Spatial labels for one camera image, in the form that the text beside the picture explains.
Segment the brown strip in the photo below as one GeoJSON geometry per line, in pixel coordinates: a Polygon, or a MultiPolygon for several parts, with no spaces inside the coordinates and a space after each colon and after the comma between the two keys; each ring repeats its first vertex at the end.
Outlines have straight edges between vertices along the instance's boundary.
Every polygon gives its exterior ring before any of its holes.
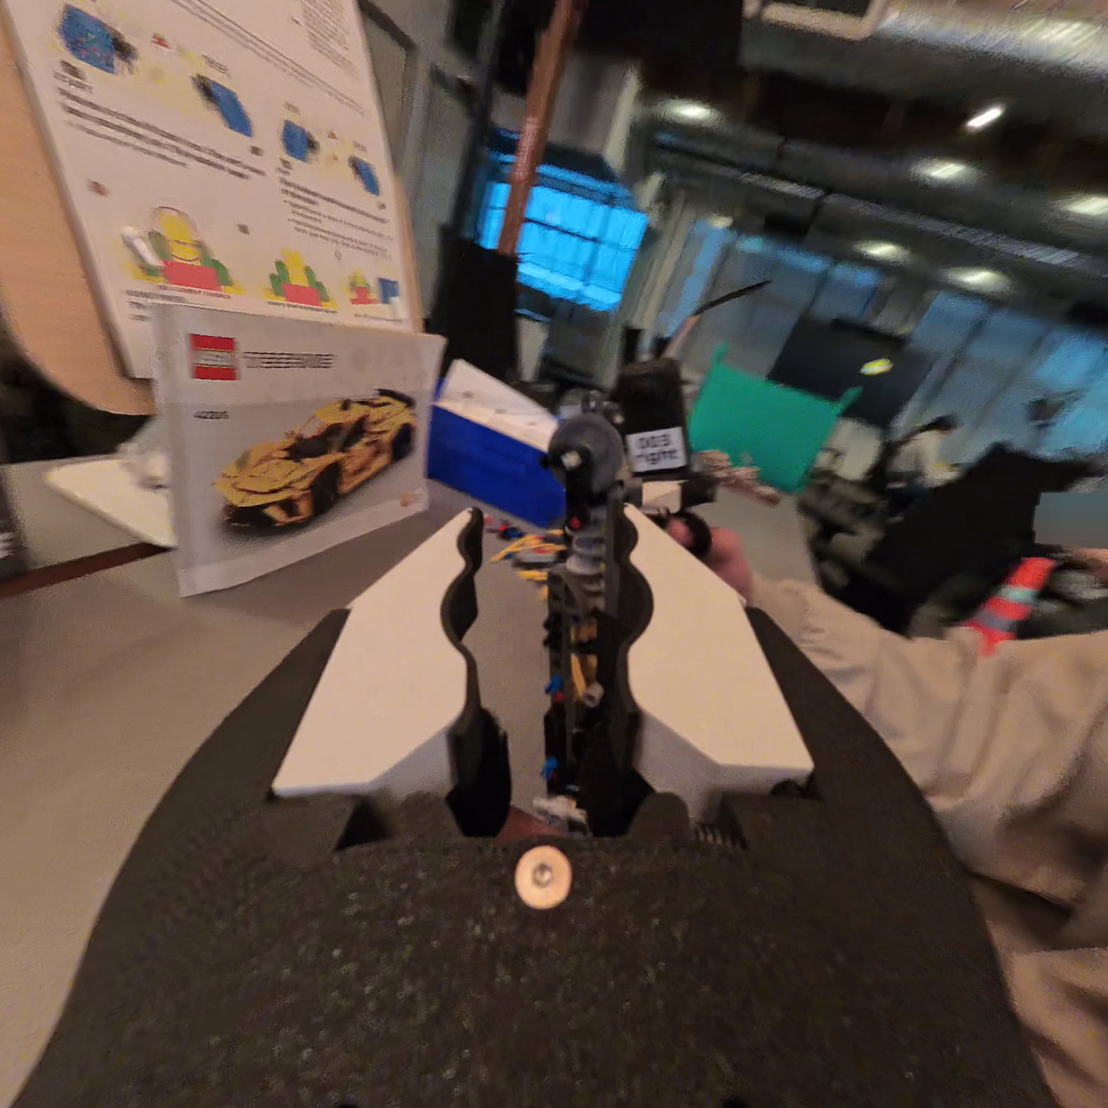
{"type": "Polygon", "coordinates": [[[34,567],[16,576],[3,578],[1,600],[55,586],[97,572],[120,568],[121,565],[159,556],[165,552],[170,552],[170,547],[152,543],[134,543],[97,551],[82,557],[34,567]]]}

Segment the person's right forearm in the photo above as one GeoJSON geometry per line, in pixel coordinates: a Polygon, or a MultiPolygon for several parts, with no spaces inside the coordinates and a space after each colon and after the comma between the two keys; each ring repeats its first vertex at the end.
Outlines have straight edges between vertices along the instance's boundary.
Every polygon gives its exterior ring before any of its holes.
{"type": "Polygon", "coordinates": [[[1107,633],[905,638],[814,585],[749,597],[864,716],[963,865],[1105,927],[1107,633]]]}

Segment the black panel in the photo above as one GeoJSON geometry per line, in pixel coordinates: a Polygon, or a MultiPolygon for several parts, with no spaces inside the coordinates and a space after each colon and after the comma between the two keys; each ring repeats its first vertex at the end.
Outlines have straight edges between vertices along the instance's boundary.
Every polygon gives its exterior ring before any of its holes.
{"type": "Polygon", "coordinates": [[[501,381],[518,373],[517,257],[439,229],[438,283],[426,329],[446,338],[438,374],[463,359],[501,381]]]}

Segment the person's right hand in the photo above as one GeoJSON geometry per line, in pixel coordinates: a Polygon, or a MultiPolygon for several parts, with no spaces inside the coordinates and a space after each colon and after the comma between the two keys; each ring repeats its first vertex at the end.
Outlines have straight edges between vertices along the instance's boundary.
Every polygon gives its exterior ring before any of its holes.
{"type": "Polygon", "coordinates": [[[713,527],[692,513],[669,518],[673,539],[727,582],[743,601],[753,597],[753,571],[740,539],[728,528],[713,527]]]}

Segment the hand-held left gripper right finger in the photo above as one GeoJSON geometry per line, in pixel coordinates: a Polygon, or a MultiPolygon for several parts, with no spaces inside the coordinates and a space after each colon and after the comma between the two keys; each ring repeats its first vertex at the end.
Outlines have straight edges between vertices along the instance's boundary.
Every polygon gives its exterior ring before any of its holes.
{"type": "Polygon", "coordinates": [[[699,820],[725,795],[806,783],[812,757],[740,594],[629,503],[605,545],[590,832],[625,834],[650,793],[699,820]]]}

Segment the teal green panel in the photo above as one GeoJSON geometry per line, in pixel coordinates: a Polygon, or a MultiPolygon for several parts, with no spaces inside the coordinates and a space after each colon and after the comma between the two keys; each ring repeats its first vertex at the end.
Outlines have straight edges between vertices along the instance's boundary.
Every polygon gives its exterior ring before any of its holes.
{"type": "Polygon", "coordinates": [[[715,348],[687,416],[694,452],[727,453],[736,466],[750,464],[766,485],[798,494],[843,414],[861,395],[855,385],[835,399],[760,378],[727,361],[715,348]]]}

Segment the instruction poster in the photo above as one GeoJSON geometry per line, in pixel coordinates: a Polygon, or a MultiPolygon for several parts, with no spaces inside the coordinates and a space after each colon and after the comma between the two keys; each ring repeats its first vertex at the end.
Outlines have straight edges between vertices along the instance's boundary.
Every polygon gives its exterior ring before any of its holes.
{"type": "Polygon", "coordinates": [[[352,1],[3,2],[132,378],[157,307],[414,329],[397,181],[352,1]]]}

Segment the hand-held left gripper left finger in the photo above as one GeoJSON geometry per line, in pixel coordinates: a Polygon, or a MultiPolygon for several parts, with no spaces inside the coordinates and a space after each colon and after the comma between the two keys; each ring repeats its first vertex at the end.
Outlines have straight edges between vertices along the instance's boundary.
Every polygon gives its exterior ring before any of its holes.
{"type": "Polygon", "coordinates": [[[464,643],[484,526],[477,507],[464,509],[348,604],[274,796],[435,793],[464,834],[501,832],[508,741],[464,643]]]}

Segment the pile of toy brick pieces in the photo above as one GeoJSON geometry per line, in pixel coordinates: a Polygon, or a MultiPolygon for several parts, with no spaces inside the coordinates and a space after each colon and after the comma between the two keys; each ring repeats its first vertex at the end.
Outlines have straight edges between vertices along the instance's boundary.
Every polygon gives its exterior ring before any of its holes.
{"type": "Polygon", "coordinates": [[[484,531],[495,544],[488,561],[508,567],[521,580],[537,586],[545,586],[550,572],[567,557],[560,530],[531,531],[506,516],[487,514],[484,531]]]}

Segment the red brown pipe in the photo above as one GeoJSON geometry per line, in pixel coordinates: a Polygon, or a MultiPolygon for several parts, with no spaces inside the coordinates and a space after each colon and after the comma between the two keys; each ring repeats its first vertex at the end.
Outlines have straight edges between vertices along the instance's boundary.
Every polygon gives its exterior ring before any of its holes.
{"type": "Polygon", "coordinates": [[[501,233],[496,246],[496,251],[505,257],[517,255],[528,203],[545,152],[553,106],[582,10],[586,6],[587,2],[557,1],[546,28],[538,39],[517,154],[508,177],[509,192],[501,233]]]}

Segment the small wooden model pieces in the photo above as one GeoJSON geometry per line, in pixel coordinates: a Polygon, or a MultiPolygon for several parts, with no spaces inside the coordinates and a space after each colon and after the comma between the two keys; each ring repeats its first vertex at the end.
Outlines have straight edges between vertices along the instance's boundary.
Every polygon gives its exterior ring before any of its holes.
{"type": "Polygon", "coordinates": [[[710,449],[694,453],[698,477],[710,481],[716,489],[727,489],[750,501],[777,506],[782,493],[761,480],[752,464],[735,464],[725,451],[710,449]]]}

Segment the blue plastic bin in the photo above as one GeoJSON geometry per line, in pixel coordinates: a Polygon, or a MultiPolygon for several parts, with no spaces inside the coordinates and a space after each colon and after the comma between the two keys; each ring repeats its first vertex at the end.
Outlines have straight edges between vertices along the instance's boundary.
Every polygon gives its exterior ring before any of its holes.
{"type": "Polygon", "coordinates": [[[543,462],[546,447],[435,404],[429,421],[426,474],[481,503],[538,524],[563,516],[564,490],[543,462]]]}

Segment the toy car chassis assembly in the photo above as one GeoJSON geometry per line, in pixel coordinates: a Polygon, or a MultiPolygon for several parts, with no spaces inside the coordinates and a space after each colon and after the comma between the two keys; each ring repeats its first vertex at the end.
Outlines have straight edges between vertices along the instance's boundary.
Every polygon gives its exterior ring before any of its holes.
{"type": "Polygon", "coordinates": [[[583,410],[560,423],[543,464],[562,485],[564,510],[563,553],[546,581],[546,793],[535,805],[574,833],[611,836],[621,775],[613,741],[621,437],[603,412],[583,410]]]}

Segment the grey desk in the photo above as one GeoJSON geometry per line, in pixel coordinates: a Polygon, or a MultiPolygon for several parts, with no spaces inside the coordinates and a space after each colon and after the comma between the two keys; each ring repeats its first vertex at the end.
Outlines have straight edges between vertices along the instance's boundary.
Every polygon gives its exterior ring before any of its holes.
{"type": "Polygon", "coordinates": [[[116,873],[177,772],[332,609],[472,499],[181,598],[169,553],[3,598],[1,1041],[10,1101],[116,873]]]}

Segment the paned window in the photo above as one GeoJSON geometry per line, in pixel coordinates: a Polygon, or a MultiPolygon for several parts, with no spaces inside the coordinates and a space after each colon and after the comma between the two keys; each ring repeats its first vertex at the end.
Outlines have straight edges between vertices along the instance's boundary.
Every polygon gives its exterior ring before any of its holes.
{"type": "Polygon", "coordinates": [[[549,320],[567,309],[613,312],[648,214],[592,151],[549,143],[517,238],[517,311],[549,320]]]}

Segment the person's beige jacket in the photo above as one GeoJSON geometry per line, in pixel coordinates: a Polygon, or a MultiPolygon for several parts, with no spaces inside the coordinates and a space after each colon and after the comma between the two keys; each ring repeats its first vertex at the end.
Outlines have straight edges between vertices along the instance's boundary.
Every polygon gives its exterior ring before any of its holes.
{"type": "Polygon", "coordinates": [[[1010,1002],[1059,1105],[1107,1105],[1107,873],[1063,908],[984,877],[968,884],[1010,1002]]]}

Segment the orange traffic cone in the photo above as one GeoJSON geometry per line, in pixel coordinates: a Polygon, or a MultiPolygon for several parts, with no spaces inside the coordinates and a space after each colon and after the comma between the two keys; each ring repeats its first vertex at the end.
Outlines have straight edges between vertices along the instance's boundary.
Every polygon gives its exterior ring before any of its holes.
{"type": "Polygon", "coordinates": [[[993,655],[1017,636],[1056,567],[1054,557],[1023,557],[961,623],[973,633],[979,656],[993,655]]]}

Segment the Lego instruction booklet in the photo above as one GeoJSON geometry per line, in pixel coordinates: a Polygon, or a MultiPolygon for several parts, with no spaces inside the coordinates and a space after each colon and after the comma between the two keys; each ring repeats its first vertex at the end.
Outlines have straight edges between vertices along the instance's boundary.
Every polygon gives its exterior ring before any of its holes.
{"type": "Polygon", "coordinates": [[[156,338],[182,596],[426,511],[444,337],[171,304],[156,338]]]}

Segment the plywood backing board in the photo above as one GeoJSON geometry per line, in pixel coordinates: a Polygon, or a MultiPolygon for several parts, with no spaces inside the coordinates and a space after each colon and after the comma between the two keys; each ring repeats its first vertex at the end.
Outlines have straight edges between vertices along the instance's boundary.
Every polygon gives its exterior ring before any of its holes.
{"type": "MultiPolygon", "coordinates": [[[[411,229],[394,177],[414,323],[409,332],[415,333],[422,324],[411,229]]],[[[153,411],[149,378],[124,371],[95,296],[75,220],[4,17],[3,315],[22,353],[61,391],[104,411],[153,411]]]]}

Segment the white poster stand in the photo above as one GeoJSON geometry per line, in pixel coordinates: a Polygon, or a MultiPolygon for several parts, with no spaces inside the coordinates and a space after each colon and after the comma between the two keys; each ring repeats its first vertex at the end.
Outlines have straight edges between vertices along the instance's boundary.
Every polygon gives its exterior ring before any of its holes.
{"type": "Polygon", "coordinates": [[[136,436],[116,452],[66,461],[46,470],[46,483],[67,502],[149,544],[177,547],[171,514],[171,456],[136,436]]]}

